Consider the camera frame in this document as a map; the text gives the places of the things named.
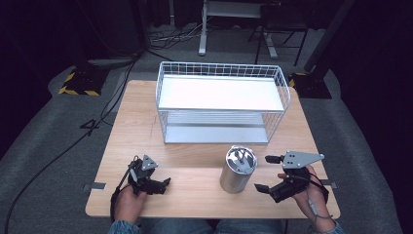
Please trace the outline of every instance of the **person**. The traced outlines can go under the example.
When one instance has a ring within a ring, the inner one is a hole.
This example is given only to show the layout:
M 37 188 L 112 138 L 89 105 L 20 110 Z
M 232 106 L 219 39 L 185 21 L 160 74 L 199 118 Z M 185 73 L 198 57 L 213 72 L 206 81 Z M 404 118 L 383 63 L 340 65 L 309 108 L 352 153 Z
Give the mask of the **person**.
M 307 166 L 311 180 L 319 184 L 316 172 L 312 166 Z M 140 192 L 137 196 L 131 186 L 126 186 L 116 201 L 115 221 L 109 234 L 115 233 L 181 233 L 181 234 L 231 234 L 231 233 L 282 233 L 282 223 L 278 219 L 221 219 L 216 228 L 212 228 L 205 219 L 198 218 L 141 218 L 141 227 L 136 222 L 144 206 L 147 194 Z M 307 190 L 295 194 L 296 201 L 303 214 L 312 223 L 312 233 L 343 234 L 340 224 L 332 219 L 320 188 L 310 183 Z

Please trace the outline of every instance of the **jeans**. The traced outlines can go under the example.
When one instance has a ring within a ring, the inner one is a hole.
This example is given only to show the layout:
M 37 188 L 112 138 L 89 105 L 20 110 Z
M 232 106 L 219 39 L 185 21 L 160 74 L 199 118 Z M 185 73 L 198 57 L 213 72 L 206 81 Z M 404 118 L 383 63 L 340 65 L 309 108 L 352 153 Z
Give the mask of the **jeans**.
M 214 230 L 205 219 L 142 218 L 141 234 L 282 234 L 278 219 L 221 219 Z

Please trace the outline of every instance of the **canister lid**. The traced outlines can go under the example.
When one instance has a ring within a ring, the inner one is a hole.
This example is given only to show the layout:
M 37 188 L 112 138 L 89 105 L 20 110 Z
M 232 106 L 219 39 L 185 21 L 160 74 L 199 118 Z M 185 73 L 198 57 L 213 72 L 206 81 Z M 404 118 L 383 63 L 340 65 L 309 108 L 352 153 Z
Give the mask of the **canister lid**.
M 227 153 L 228 167 L 237 174 L 250 175 L 257 166 L 257 159 L 251 149 L 234 145 Z

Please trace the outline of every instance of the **human arm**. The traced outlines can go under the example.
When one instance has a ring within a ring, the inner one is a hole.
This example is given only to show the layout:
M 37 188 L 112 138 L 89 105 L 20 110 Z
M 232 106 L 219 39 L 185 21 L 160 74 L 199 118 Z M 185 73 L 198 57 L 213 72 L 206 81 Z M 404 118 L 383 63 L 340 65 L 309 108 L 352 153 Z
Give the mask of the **human arm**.
M 115 221 L 110 227 L 109 233 L 138 233 L 135 225 L 142 211 L 147 194 L 140 192 L 137 196 L 131 186 L 126 186 L 119 193 L 115 204 Z
M 320 184 L 314 168 L 309 165 L 307 169 L 311 174 L 311 180 Z M 279 174 L 279 177 L 285 178 L 286 175 Z M 296 201 L 301 212 L 311 221 L 315 233 L 344 233 L 341 226 L 332 219 L 320 188 L 310 183 L 305 191 L 295 194 L 292 198 Z M 317 214 L 313 212 L 309 201 L 316 208 Z

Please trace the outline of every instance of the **gray carpet floor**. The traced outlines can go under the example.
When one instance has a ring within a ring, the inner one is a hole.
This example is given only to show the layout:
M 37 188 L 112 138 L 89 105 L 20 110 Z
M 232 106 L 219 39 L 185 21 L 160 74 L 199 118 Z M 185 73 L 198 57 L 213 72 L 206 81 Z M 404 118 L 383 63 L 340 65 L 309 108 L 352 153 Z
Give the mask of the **gray carpet floor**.
M 251 64 L 257 39 L 255 37 L 248 43 L 250 32 L 244 29 L 211 31 L 204 57 L 198 56 L 199 37 L 153 52 L 177 61 Z M 294 49 L 277 49 L 279 58 L 271 59 L 262 48 L 258 63 L 279 65 L 285 76 L 303 72 L 303 66 L 322 34 L 323 30 L 310 31 L 295 67 L 297 51 Z M 129 80 L 156 80 L 163 60 L 145 53 L 131 70 Z M 114 104 L 111 98 L 126 71 L 125 67 L 111 70 L 100 97 L 59 95 L 57 92 L 72 68 L 67 67 L 50 82 L 52 99 L 30 121 L 0 161 L 0 233 L 4 230 L 12 202 L 24 186 L 87 132 L 80 129 L 81 125 L 91 119 L 99 120 L 101 113 L 108 110 L 106 104 Z M 323 163 L 327 174 L 338 185 L 334 193 L 341 216 L 337 220 L 347 233 L 402 233 L 392 191 L 357 123 L 340 99 L 340 84 L 331 71 L 324 80 L 333 99 L 300 101 L 319 152 L 325 155 Z M 105 121 L 113 123 L 116 113 L 115 106 Z M 111 224 L 109 218 L 90 217 L 86 215 L 85 207 L 111 128 L 101 124 L 91 136 L 84 137 L 65 152 L 27 187 L 13 209 L 9 233 L 107 232 Z M 306 233 L 308 226 L 305 219 L 293 219 L 289 222 L 288 233 Z

